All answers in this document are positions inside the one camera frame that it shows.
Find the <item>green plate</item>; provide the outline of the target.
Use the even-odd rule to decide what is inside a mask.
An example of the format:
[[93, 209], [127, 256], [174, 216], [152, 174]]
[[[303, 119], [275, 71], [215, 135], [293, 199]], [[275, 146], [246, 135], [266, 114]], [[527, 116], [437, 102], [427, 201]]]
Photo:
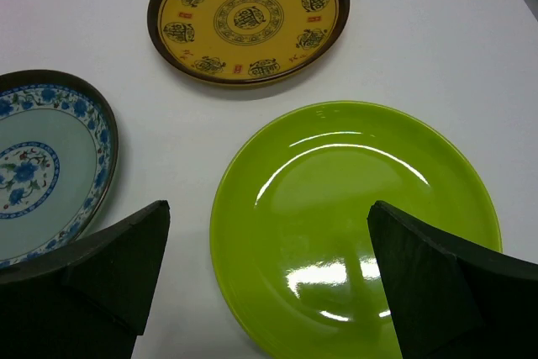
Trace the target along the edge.
[[502, 248], [472, 165], [398, 110], [317, 103], [273, 120], [240, 149], [215, 195], [210, 250], [230, 311], [267, 354], [400, 357], [367, 227], [378, 200]]

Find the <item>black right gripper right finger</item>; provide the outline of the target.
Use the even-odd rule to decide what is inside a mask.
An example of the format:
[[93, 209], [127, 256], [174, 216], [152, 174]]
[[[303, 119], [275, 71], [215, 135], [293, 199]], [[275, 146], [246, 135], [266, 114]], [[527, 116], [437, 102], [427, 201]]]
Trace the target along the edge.
[[367, 217], [405, 358], [535, 358], [537, 266], [383, 201]]

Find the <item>blue floral plate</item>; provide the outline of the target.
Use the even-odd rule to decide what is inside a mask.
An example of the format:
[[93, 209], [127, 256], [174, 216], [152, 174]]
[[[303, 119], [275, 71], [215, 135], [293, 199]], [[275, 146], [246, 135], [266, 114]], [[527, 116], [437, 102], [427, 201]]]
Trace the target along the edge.
[[1, 76], [1, 267], [73, 242], [113, 182], [119, 133], [90, 83], [62, 71]]

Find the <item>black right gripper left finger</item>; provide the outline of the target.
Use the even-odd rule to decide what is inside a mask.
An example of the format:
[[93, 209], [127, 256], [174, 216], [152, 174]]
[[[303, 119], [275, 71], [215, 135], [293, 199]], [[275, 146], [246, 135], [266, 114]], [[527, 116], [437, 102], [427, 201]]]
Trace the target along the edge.
[[170, 228], [158, 200], [97, 233], [1, 270], [3, 358], [129, 358]]

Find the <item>yellow patterned plate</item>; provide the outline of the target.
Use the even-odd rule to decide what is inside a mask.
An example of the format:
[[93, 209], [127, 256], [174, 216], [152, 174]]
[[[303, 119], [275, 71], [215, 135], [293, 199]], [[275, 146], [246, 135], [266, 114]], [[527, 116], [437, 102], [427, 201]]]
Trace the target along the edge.
[[351, 0], [150, 0], [158, 53], [202, 82], [258, 87], [317, 61], [345, 28]]

